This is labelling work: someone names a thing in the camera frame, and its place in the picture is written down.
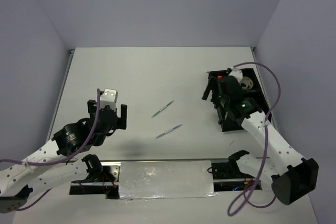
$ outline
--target white table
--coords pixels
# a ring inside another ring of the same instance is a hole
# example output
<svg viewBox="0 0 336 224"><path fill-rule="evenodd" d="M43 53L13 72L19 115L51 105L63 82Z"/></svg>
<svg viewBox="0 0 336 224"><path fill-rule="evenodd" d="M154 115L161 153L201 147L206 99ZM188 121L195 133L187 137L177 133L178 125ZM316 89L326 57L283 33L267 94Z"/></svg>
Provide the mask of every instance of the white table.
<svg viewBox="0 0 336 224"><path fill-rule="evenodd" d="M254 61L249 47L77 48L52 133L87 117L86 103L96 98L96 88L110 88L119 91L118 106L129 106L128 128L90 150L101 160L227 158L239 150L261 156L261 147L248 133L222 133L212 103L201 99L207 71L245 61ZM175 102L168 109L151 118L171 100ZM154 139L180 123L180 129ZM264 210L247 206L230 218L226 209L237 192L133 201L68 193L69 184L53 189L32 209L16 213L14 223L317 223L308 196L288 207L278 201ZM266 191L253 196L261 204L271 198Z"/></svg>

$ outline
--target plastic sheet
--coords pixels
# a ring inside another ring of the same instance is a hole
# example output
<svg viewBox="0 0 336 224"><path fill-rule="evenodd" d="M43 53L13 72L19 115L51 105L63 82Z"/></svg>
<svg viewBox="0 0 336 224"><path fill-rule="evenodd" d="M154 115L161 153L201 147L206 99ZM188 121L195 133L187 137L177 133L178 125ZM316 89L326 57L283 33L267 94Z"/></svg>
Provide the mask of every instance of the plastic sheet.
<svg viewBox="0 0 336 224"><path fill-rule="evenodd" d="M214 196L210 161L122 163L121 199L200 198Z"/></svg>

